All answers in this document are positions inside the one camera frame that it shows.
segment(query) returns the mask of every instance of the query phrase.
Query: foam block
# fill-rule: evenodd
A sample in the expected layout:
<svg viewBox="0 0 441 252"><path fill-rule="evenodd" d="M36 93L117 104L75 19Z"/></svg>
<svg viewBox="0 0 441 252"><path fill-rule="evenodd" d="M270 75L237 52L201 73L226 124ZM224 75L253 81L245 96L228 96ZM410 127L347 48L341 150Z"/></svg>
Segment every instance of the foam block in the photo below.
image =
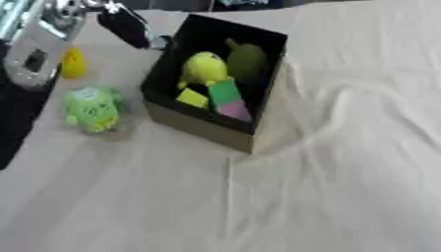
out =
<svg viewBox="0 0 441 252"><path fill-rule="evenodd" d="M187 103L192 106L197 106L200 108L206 108L209 102L209 99L197 92L194 92L190 89L185 89L177 98L177 100Z"/></svg>
<svg viewBox="0 0 441 252"><path fill-rule="evenodd" d="M208 85L209 94L215 106L242 100L234 79L227 79Z"/></svg>
<svg viewBox="0 0 441 252"><path fill-rule="evenodd" d="M243 100L238 100L234 102L230 102L224 105L220 105L216 107L216 111L219 114L226 115L232 118L236 118L242 121L250 122L252 121L251 115L248 112L248 109L245 106Z"/></svg>

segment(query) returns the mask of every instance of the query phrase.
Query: pink block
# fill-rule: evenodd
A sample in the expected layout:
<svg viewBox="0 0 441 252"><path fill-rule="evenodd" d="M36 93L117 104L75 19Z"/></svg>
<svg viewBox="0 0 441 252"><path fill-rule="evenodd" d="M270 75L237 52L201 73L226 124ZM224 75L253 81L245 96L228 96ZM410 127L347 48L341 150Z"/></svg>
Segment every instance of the pink block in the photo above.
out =
<svg viewBox="0 0 441 252"><path fill-rule="evenodd" d="M242 121L252 121L250 113L248 112L248 109L246 108L243 100L220 105L216 108L216 111L219 114L233 117Z"/></svg>

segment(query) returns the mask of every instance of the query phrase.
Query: gray wall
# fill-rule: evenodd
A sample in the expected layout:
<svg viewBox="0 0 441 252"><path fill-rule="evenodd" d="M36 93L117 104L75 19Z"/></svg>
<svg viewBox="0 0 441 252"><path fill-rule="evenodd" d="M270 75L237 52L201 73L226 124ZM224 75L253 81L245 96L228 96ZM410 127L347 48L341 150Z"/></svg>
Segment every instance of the gray wall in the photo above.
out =
<svg viewBox="0 0 441 252"><path fill-rule="evenodd" d="M209 11L212 0L121 0L134 9L161 9L169 11Z"/></svg>

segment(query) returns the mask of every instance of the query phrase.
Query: toy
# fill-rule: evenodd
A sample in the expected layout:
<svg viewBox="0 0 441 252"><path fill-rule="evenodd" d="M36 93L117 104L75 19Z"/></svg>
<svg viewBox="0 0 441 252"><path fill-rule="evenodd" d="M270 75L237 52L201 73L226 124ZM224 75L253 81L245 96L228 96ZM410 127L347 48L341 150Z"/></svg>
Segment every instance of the toy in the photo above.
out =
<svg viewBox="0 0 441 252"><path fill-rule="evenodd" d="M207 108L209 103L209 99L207 97L188 88L179 95L177 100L200 108Z"/></svg>
<svg viewBox="0 0 441 252"><path fill-rule="evenodd" d="M61 60L61 76L65 79L76 79L86 72L83 51L78 47L70 47Z"/></svg>
<svg viewBox="0 0 441 252"><path fill-rule="evenodd" d="M216 108L217 113L226 115L232 118L236 118L242 121L251 122L251 116L248 110L246 109L245 103L243 100L237 100L234 102L230 102Z"/></svg>
<svg viewBox="0 0 441 252"><path fill-rule="evenodd" d="M242 121L252 121L233 79L209 85L209 93L217 113Z"/></svg>
<svg viewBox="0 0 441 252"><path fill-rule="evenodd" d="M232 50L227 59L229 75L240 82L256 78L267 62L262 48L251 43L238 44L231 38L226 43Z"/></svg>
<svg viewBox="0 0 441 252"><path fill-rule="evenodd" d="M113 128L119 120L122 98L111 88L83 88L70 91L64 98L66 121L90 133Z"/></svg>
<svg viewBox="0 0 441 252"><path fill-rule="evenodd" d="M204 51L193 55L184 64L179 89L185 89L189 83L206 84L218 82L228 77L225 62L215 53Z"/></svg>

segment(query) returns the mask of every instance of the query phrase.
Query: yellow block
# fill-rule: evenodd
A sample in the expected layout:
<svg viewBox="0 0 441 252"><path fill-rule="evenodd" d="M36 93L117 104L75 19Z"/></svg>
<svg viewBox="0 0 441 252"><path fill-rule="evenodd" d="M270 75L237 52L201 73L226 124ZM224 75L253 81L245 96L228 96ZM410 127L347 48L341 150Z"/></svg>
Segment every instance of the yellow block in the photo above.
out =
<svg viewBox="0 0 441 252"><path fill-rule="evenodd" d="M86 72L83 51L78 47L70 47L61 60L61 76L65 79L76 79Z"/></svg>
<svg viewBox="0 0 441 252"><path fill-rule="evenodd" d="M209 102L209 100L205 96L196 93L190 89L185 89L179 95L177 100L200 108L206 108Z"/></svg>

